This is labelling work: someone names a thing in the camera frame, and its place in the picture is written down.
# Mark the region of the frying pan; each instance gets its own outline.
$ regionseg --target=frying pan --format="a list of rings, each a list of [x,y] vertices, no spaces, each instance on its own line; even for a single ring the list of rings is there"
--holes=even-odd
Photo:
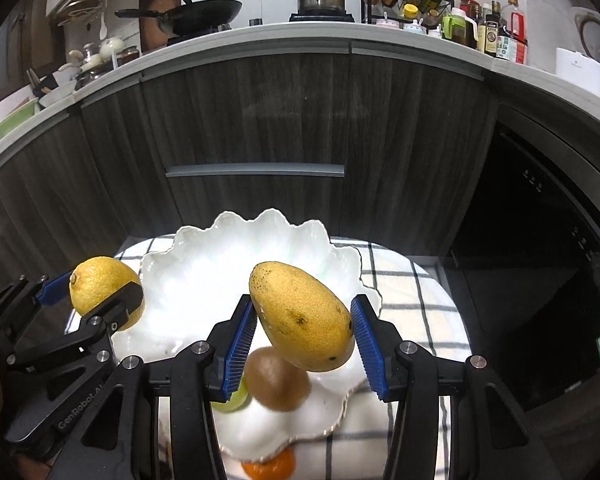
[[[158,10],[120,9],[119,18],[155,18],[165,34],[186,36],[207,28],[231,22],[240,12],[242,2],[237,0],[183,0],[184,5],[166,12]]]

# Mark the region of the lemon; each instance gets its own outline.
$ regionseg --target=lemon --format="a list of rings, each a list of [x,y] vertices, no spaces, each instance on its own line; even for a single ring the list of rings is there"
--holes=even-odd
[[[219,412],[234,412],[244,404],[248,396],[249,391],[247,390],[247,385],[244,383],[244,376],[242,376],[240,378],[240,386],[238,386],[238,389],[231,394],[229,400],[226,402],[212,402],[211,406]]]
[[[118,260],[108,256],[96,256],[82,262],[69,277],[69,295],[75,312],[84,316],[129,282],[140,285],[140,278]],[[126,330],[135,325],[143,312],[144,300],[119,330]]]

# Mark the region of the drawer handle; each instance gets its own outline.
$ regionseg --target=drawer handle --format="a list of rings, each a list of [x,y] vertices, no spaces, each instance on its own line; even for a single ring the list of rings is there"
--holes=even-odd
[[[191,164],[167,168],[167,177],[218,175],[291,175],[344,177],[339,164],[304,164],[301,162],[243,162],[240,164]]]

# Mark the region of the orange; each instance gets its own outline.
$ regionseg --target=orange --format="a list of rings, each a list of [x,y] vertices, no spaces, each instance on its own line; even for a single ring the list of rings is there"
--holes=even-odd
[[[242,463],[244,472],[253,480],[286,480],[295,470],[295,455],[287,447],[279,455],[262,464]]]

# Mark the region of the white bowl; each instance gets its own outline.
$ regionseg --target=white bowl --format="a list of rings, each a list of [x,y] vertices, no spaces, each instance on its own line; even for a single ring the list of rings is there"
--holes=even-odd
[[[366,294],[380,312],[379,293],[360,279],[359,252],[331,244],[321,222],[290,225],[274,209],[250,221],[224,212],[209,229],[182,227],[171,249],[144,256],[141,280],[146,308],[135,326],[113,336],[116,356],[136,354],[150,362],[205,339],[215,323],[231,317],[241,295],[249,292],[253,267],[271,260],[310,273],[346,306],[355,295]],[[269,345],[258,324],[251,351]],[[309,380],[311,393],[293,412],[274,412],[253,398],[233,413],[214,410],[221,450],[243,462],[262,462],[291,442],[332,433],[344,417],[347,399],[366,380],[357,348],[346,364],[330,372],[309,373]],[[169,427],[168,402],[160,403],[160,425]]]

